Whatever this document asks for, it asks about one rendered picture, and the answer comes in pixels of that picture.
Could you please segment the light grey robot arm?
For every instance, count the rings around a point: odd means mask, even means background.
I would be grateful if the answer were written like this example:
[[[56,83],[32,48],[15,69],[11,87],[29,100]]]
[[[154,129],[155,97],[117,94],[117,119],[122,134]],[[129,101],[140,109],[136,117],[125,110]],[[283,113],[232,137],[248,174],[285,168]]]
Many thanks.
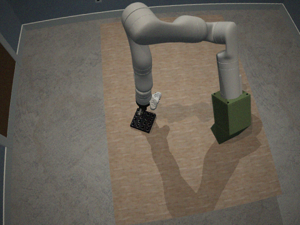
[[[159,20],[148,6],[135,2],[127,6],[121,16],[131,51],[135,99],[140,105],[155,110],[162,93],[152,94],[152,55],[149,45],[162,43],[200,43],[225,45],[216,54],[220,95],[236,99],[243,94],[239,71],[239,39],[237,25],[232,21],[205,22],[203,19],[182,15],[173,22]]]

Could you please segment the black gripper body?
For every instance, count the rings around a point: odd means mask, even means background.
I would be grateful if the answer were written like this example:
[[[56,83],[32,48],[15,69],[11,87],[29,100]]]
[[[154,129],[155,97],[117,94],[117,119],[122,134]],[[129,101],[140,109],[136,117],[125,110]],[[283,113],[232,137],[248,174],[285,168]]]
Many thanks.
[[[150,104],[147,104],[147,105],[140,105],[140,104],[138,104],[137,103],[137,101],[136,101],[136,104],[139,106],[139,110],[140,110],[140,108],[141,108],[141,110],[143,111],[146,107],[148,107]]]

